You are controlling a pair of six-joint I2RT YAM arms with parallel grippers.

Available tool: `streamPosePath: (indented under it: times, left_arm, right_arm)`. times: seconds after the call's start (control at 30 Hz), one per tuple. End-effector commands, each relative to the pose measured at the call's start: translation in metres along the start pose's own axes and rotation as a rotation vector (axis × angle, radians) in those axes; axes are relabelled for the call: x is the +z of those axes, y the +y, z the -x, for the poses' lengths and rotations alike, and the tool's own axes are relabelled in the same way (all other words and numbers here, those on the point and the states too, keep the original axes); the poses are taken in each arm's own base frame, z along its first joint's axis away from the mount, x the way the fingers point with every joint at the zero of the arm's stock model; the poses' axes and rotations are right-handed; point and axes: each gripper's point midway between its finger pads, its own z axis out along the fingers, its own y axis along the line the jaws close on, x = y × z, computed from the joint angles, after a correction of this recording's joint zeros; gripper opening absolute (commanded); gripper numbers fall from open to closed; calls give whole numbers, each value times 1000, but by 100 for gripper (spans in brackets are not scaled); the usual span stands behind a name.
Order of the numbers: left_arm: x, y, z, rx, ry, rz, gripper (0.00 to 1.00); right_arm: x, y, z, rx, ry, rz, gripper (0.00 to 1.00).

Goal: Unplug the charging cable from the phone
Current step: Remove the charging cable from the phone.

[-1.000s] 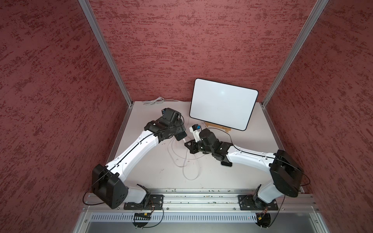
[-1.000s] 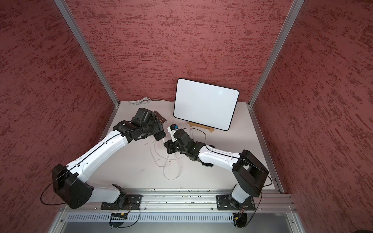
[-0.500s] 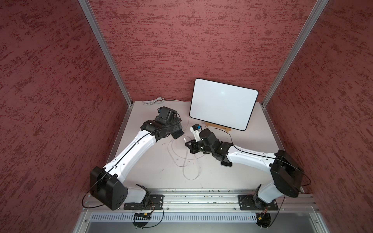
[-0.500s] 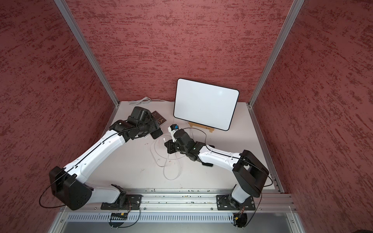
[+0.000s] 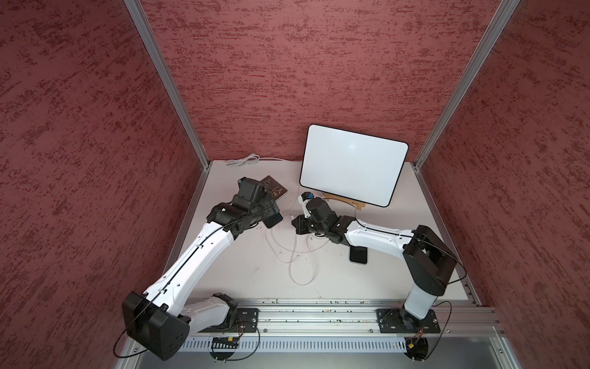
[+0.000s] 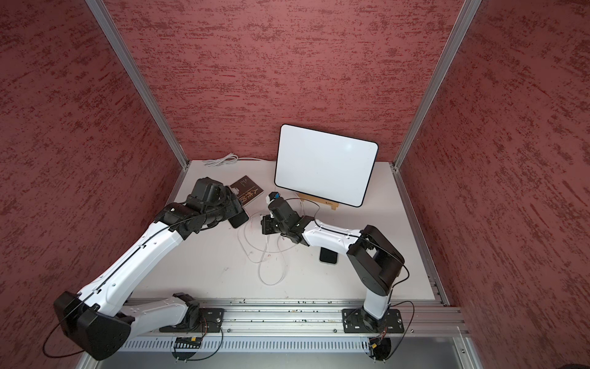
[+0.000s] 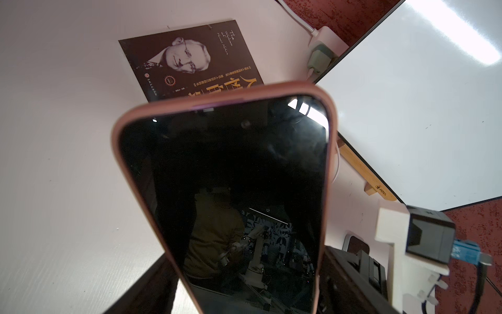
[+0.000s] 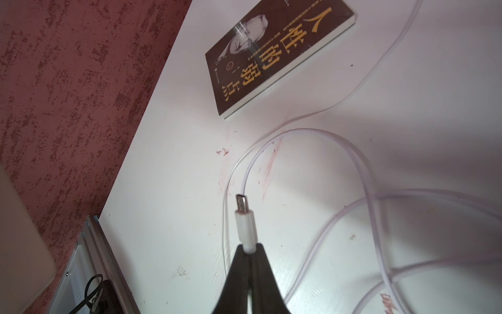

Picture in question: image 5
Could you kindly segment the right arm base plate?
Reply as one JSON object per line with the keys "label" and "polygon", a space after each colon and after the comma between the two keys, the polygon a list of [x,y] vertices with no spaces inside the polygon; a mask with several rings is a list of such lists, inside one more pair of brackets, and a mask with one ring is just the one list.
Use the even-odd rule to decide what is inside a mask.
{"label": "right arm base plate", "polygon": [[438,334],[439,321],[433,309],[423,319],[415,318],[402,308],[377,309],[376,320],[382,334]]}

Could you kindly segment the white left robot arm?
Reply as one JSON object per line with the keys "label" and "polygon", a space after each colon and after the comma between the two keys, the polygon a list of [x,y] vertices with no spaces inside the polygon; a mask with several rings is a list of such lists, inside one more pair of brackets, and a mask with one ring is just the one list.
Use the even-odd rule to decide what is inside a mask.
{"label": "white left robot arm", "polygon": [[239,235],[260,222],[272,228],[280,220],[273,195],[257,201],[234,198],[213,207],[195,241],[160,279],[124,299],[123,333],[162,361],[172,358],[196,318],[181,312],[207,269]]}

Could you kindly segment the black smartphone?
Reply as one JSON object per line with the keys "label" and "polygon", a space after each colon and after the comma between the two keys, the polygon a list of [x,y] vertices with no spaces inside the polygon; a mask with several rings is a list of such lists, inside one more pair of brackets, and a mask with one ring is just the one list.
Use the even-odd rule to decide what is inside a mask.
{"label": "black smartphone", "polygon": [[354,264],[367,264],[368,248],[350,246],[349,260]]}
{"label": "black smartphone", "polygon": [[263,220],[263,223],[268,229],[272,229],[274,226],[281,223],[283,221],[283,219],[284,219],[283,215],[281,215],[281,213],[278,212],[276,214],[269,215],[267,218],[265,218]]}

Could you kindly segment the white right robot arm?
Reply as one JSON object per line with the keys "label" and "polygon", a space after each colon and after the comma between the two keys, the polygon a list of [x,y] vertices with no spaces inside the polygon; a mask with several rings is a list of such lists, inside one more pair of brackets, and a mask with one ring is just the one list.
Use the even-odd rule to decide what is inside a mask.
{"label": "white right robot arm", "polygon": [[297,235],[319,235],[334,244],[367,248],[405,261],[413,287],[404,301],[401,315],[422,321],[437,298],[443,296],[458,265],[456,256],[427,226],[395,230],[362,223],[334,213],[298,215],[291,224]]}

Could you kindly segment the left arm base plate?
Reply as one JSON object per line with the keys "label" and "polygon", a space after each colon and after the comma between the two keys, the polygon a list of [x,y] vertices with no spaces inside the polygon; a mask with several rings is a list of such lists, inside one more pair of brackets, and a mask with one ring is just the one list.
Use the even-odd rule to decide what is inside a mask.
{"label": "left arm base plate", "polygon": [[230,332],[238,334],[256,333],[258,329],[259,314],[260,311],[257,308],[238,308],[233,317],[233,324],[230,326]]}

